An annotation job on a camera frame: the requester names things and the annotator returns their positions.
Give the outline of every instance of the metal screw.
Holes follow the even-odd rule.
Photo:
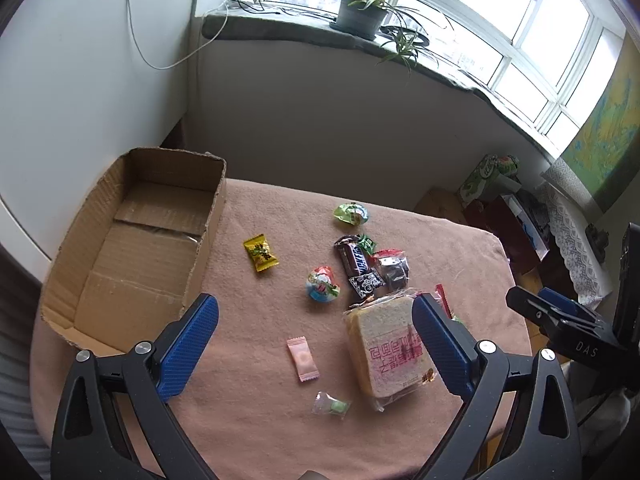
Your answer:
[[[478,347],[485,353],[485,354],[492,354],[496,351],[496,346],[492,341],[481,341],[480,344],[478,345]]]
[[[549,348],[543,348],[540,351],[540,355],[542,355],[542,358],[546,359],[547,361],[553,361],[556,358],[556,354],[554,354],[554,351],[550,350]]]
[[[81,350],[76,354],[76,361],[82,363],[86,361],[89,357],[91,357],[91,352],[88,350]]]
[[[151,343],[149,341],[143,341],[136,345],[136,354],[148,354],[151,352]]]

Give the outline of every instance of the wooden floor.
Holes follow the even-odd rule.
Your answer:
[[[462,204],[457,199],[456,195],[452,192],[433,188],[430,189],[422,197],[420,202],[414,208],[414,212],[428,216],[435,216],[436,218],[446,218],[456,224],[466,225],[465,217],[462,214]],[[513,279],[516,285],[525,288],[533,294],[537,294],[542,289],[542,280],[536,269],[531,270],[527,274],[514,275]],[[527,323],[527,331],[529,332],[529,343],[531,344],[531,355],[537,354],[541,349],[546,347],[546,343],[549,341],[546,336],[540,333],[540,329],[530,322]],[[567,362],[564,356],[556,354],[560,364]],[[486,463],[483,465],[487,467],[494,457],[495,451],[500,444],[500,438],[502,435],[498,435],[486,443],[486,453],[483,453],[483,457],[486,457]]]

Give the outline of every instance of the window frame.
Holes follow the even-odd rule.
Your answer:
[[[587,22],[578,41],[578,44],[565,68],[558,83],[554,84],[548,81],[542,71],[529,58],[529,56],[521,49],[522,43],[526,35],[531,29],[543,0],[530,0],[529,6],[524,13],[523,19],[516,30],[513,37],[508,38],[504,33],[498,30],[488,20],[480,16],[473,9],[467,7],[459,0],[418,0],[428,6],[434,7],[436,10],[443,12],[450,19],[458,22],[467,28],[473,34],[489,46],[498,51],[502,55],[502,59],[498,67],[494,71],[491,79],[485,85],[481,81],[474,78],[478,84],[487,88],[492,95],[496,96],[500,101],[504,102],[525,124],[530,126],[536,134],[532,133],[534,139],[544,148],[549,155],[556,158],[561,151],[546,136],[549,130],[556,122],[561,113],[565,114],[575,124],[579,124],[572,114],[566,109],[566,104],[574,93],[578,83],[580,82],[588,63],[591,60],[598,40],[606,29],[610,33],[618,36],[610,27],[606,27],[605,23],[591,9],[588,0],[580,0],[584,8],[588,12]],[[523,112],[518,110],[514,105],[510,104],[505,98],[501,97],[496,91],[496,87],[504,76],[507,67],[513,63],[525,77],[527,77],[547,99],[545,106],[539,113],[537,118],[531,121]]]

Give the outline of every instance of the blue gripper pad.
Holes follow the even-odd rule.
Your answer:
[[[551,303],[554,307],[561,310],[565,314],[568,314],[569,316],[579,316],[578,307],[575,305],[573,300],[570,300],[569,298],[557,293],[554,290],[551,290],[550,288],[543,288],[538,293],[538,297],[541,300],[545,300]]]
[[[464,401],[469,400],[475,391],[471,380],[472,362],[449,328],[452,323],[460,323],[448,319],[442,307],[427,294],[414,299],[412,318],[416,332],[442,376],[447,390]]]
[[[182,393],[217,326],[218,302],[216,298],[209,296],[160,363],[160,380],[156,390],[162,402]]]

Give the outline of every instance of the painting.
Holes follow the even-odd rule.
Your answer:
[[[601,212],[640,170],[640,52],[628,34],[604,93],[561,158]]]

